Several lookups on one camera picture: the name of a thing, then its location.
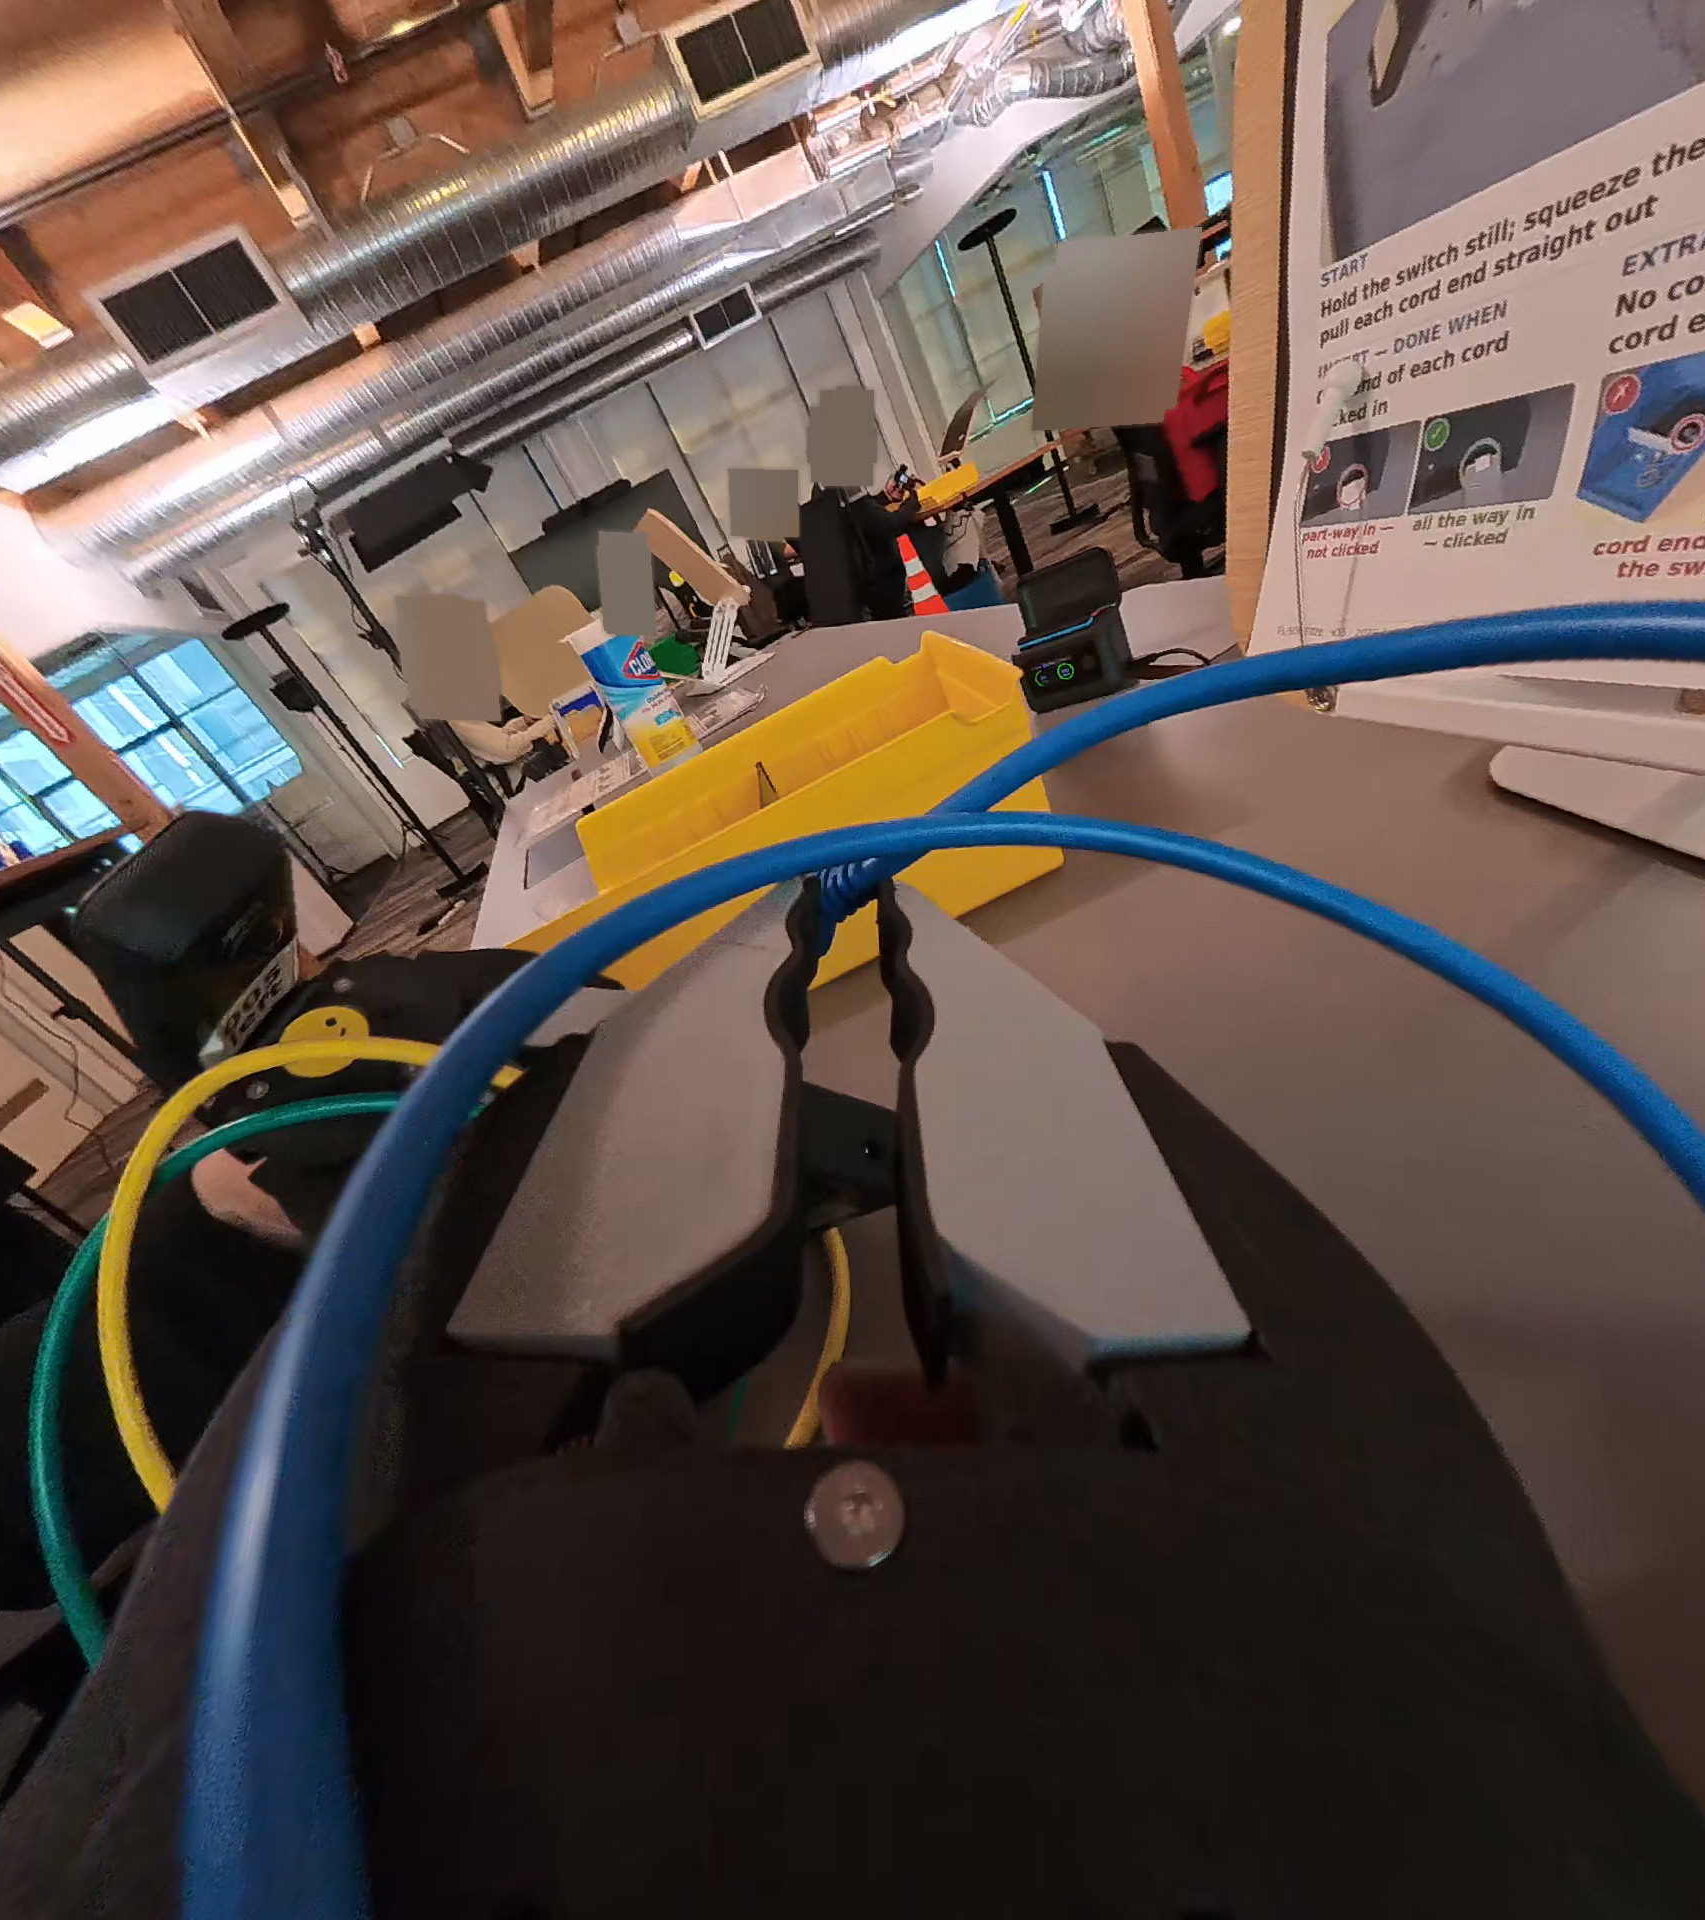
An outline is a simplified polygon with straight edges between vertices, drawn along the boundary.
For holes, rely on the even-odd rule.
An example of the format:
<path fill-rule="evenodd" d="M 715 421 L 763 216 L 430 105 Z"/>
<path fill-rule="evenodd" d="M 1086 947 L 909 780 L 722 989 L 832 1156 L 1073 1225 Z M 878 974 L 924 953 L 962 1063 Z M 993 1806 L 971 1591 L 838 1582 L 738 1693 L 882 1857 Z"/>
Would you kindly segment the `small black device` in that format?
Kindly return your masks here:
<path fill-rule="evenodd" d="M 1135 682 L 1111 551 L 1085 545 L 1020 576 L 1014 604 L 1022 640 L 1012 657 L 1037 716 L 1123 694 Z"/>

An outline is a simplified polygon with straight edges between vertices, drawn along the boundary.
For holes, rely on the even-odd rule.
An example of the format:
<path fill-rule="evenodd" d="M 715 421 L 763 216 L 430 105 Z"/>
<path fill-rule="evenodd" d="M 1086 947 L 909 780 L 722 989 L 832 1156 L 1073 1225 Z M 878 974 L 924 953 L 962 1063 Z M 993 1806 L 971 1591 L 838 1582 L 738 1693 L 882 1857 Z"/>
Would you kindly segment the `white display stand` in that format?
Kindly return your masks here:
<path fill-rule="evenodd" d="M 1705 663 L 1549 661 L 1312 690 L 1340 717 L 1493 746 L 1489 778 L 1705 861 Z"/>

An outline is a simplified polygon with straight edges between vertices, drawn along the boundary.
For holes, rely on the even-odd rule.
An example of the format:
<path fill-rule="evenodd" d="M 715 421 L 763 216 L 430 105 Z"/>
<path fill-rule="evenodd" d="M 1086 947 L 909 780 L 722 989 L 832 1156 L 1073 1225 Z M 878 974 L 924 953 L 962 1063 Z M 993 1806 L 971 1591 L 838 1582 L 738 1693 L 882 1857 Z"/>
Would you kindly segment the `red office chair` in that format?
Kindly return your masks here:
<path fill-rule="evenodd" d="M 1185 365 L 1180 392 L 1163 420 L 1117 426 L 1124 453 L 1135 539 L 1180 578 L 1224 565 L 1229 361 Z"/>

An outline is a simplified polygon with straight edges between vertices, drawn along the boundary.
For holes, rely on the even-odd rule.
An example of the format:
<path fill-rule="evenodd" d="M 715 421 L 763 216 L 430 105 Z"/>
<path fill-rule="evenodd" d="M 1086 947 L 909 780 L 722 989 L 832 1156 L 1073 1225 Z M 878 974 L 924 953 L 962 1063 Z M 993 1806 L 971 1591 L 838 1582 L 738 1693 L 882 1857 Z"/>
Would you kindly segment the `yellow plastic bin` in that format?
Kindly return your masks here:
<path fill-rule="evenodd" d="M 641 780 L 579 828 L 584 877 L 552 876 L 483 947 L 543 951 L 669 880 L 836 828 L 917 817 L 1030 741 L 1017 667 L 924 631 L 912 655 L 871 660 L 744 731 Z M 755 762 L 778 788 L 764 809 Z"/>

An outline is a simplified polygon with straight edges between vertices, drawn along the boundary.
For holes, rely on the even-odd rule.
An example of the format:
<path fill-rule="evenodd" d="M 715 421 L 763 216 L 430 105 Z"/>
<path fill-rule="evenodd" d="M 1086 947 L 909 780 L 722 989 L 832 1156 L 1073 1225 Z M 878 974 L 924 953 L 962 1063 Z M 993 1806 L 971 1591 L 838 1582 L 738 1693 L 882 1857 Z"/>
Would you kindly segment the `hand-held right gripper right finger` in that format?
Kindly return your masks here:
<path fill-rule="evenodd" d="M 1244 1347 L 1247 1309 L 1104 1033 L 910 883 L 882 885 L 876 926 L 926 1381 L 983 1327 L 1079 1375 Z"/>

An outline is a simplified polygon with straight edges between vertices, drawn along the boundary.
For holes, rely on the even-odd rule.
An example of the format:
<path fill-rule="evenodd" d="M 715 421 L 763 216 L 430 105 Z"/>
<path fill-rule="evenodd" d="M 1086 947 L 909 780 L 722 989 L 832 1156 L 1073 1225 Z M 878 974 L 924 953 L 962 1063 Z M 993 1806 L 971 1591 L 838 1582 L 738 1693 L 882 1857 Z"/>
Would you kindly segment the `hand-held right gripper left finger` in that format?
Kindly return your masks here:
<path fill-rule="evenodd" d="M 486 1356 L 716 1395 L 800 1300 L 815 889 L 773 885 L 592 1031 L 454 1308 Z"/>

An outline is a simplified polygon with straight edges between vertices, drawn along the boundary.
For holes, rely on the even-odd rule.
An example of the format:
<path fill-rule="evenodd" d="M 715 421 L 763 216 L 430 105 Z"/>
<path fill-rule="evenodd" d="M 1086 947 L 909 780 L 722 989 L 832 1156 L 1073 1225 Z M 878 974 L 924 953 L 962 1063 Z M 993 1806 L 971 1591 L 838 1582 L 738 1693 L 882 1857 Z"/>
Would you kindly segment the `black tripod light stand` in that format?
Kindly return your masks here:
<path fill-rule="evenodd" d="M 293 491 L 297 553 L 341 594 L 358 635 L 426 717 L 495 717 L 498 665 L 480 653 L 496 589 L 500 541 L 483 507 L 493 466 L 444 449 L 360 491 L 331 518 L 312 484 Z"/>

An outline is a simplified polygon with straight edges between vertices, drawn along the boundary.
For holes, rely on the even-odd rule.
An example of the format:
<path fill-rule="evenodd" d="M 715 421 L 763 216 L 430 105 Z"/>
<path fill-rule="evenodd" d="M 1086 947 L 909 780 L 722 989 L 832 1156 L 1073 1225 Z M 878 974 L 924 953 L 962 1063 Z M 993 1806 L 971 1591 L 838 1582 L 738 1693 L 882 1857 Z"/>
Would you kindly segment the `blue wipes pack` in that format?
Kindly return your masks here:
<path fill-rule="evenodd" d="M 694 726 L 644 635 L 611 631 L 591 617 L 566 643 L 647 772 L 659 773 L 700 751 Z"/>

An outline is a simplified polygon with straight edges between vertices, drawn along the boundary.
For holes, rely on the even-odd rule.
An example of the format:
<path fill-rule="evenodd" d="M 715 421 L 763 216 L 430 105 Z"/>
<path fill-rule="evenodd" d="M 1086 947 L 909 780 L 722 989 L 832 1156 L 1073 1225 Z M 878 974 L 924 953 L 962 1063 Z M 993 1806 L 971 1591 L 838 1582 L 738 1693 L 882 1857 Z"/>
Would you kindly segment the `printed instruction sheet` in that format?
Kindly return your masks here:
<path fill-rule="evenodd" d="M 1289 8 L 1252 645 L 1705 601 L 1705 1 Z"/>

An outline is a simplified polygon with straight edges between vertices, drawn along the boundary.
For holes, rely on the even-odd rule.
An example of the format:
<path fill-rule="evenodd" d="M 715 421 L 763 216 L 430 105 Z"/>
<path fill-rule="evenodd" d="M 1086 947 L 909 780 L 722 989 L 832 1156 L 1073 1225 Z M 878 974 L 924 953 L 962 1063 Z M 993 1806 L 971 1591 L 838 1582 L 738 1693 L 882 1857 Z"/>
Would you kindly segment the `black wall screen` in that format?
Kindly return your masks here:
<path fill-rule="evenodd" d="M 638 481 L 621 478 L 560 507 L 543 521 L 535 539 L 510 549 L 510 564 L 528 594 L 559 586 L 587 612 L 599 612 L 599 537 L 633 531 L 647 514 L 669 518 L 700 549 L 711 549 L 699 518 L 666 469 Z"/>

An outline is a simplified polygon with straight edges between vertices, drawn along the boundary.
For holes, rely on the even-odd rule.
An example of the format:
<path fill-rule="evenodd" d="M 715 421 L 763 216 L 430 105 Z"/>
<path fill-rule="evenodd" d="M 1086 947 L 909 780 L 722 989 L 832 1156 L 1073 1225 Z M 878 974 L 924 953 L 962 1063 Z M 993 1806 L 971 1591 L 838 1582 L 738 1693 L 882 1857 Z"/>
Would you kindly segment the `black network switch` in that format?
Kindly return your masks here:
<path fill-rule="evenodd" d="M 896 1115 L 865 1098 L 799 1085 L 799 1204 L 811 1234 L 896 1206 Z"/>

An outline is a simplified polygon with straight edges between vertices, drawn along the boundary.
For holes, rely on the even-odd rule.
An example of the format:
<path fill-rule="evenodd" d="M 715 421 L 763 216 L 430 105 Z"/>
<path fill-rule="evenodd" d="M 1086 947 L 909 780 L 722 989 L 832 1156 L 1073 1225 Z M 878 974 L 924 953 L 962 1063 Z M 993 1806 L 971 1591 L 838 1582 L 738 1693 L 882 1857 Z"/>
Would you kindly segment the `person's left hand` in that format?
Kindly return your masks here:
<path fill-rule="evenodd" d="M 195 1204 L 218 1223 L 284 1252 L 302 1252 L 304 1234 L 285 1207 L 252 1177 L 252 1168 L 215 1150 L 188 1171 Z"/>

